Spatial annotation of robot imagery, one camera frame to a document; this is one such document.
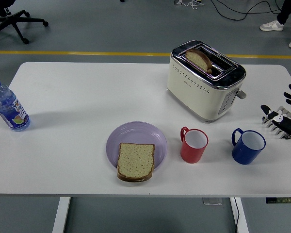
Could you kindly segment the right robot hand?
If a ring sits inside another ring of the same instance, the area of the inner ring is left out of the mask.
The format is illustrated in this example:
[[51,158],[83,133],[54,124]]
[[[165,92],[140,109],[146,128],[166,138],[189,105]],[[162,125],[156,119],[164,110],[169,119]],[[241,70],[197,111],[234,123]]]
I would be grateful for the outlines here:
[[[284,92],[286,97],[286,103],[291,106],[291,94]],[[280,107],[277,111],[273,111],[267,105],[260,106],[265,116],[262,118],[262,123],[267,123],[267,128],[273,126],[274,129],[278,129],[277,133],[284,132],[282,138],[291,138],[291,112],[286,110],[284,107]]]

